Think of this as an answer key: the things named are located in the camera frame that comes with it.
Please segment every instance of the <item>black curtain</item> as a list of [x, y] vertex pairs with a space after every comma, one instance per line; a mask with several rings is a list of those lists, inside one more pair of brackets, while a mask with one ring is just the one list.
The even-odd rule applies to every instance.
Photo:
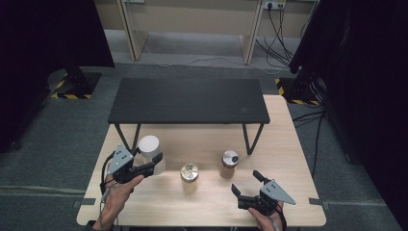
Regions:
[[402, 229], [408, 230], [408, 1], [320, 0], [291, 69], [316, 74], [332, 114]]
[[114, 66], [92, 0], [0, 2], [0, 151], [24, 130], [50, 73], [78, 66]]

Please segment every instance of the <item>gray carpet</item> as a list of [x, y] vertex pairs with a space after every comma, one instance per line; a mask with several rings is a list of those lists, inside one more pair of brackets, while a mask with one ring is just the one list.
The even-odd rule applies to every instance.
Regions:
[[[0, 231], [82, 230], [76, 223], [78, 208], [73, 204], [88, 186], [121, 78], [256, 78], [263, 93], [277, 94], [274, 79], [294, 77], [289, 71], [267, 75], [251, 68], [180, 65], [116, 64], [116, 68], [83, 70], [102, 73], [92, 97], [49, 98], [22, 136], [22, 148], [0, 155]], [[50, 76], [51, 89], [63, 76], [62, 71]], [[323, 110], [304, 105], [288, 107], [293, 118]], [[310, 168], [317, 130], [317, 120], [296, 129]], [[364, 167], [346, 161], [327, 119], [319, 131], [315, 184], [326, 208], [327, 223], [302, 230], [400, 230]]]

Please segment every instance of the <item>black tabletop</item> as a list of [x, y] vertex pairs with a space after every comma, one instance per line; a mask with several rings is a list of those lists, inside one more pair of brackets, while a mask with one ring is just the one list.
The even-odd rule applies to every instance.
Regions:
[[256, 79], [121, 80], [109, 123], [269, 123]]

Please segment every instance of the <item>power outlet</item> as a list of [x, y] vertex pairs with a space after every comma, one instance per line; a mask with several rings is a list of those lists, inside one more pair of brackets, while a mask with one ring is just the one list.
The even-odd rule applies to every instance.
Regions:
[[281, 11], [285, 9], [286, 0], [267, 0], [264, 5], [264, 9], [269, 9], [269, 4], [271, 4], [271, 10]]

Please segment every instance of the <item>table leg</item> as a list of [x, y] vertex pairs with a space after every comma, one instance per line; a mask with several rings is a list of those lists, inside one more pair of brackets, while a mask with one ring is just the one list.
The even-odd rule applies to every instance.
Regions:
[[120, 124], [118, 124], [118, 123], [115, 124], [116, 131], [118, 132], [120, 138], [122, 139], [122, 142], [125, 145], [126, 149], [128, 149], [129, 151], [133, 151], [133, 150], [136, 149], [136, 144], [138, 143], [138, 138], [139, 138], [140, 127], [141, 127], [141, 124], [138, 123], [138, 127], [136, 128], [135, 138], [134, 138], [133, 144], [132, 144], [132, 149], [130, 149], [129, 144], [127, 143], [127, 141], [125, 139], [125, 136], [123, 135], [123, 132], [120, 129]]
[[252, 152], [254, 151], [255, 145], [258, 142], [259, 137], [261, 136], [261, 132], [262, 132], [262, 129], [264, 128], [264, 125], [265, 125], [264, 123], [260, 124], [255, 140], [252, 143], [252, 146], [249, 146], [248, 134], [246, 132], [246, 125], [244, 123], [242, 124], [243, 137], [245, 138], [245, 145], [246, 145], [246, 154], [251, 155]]

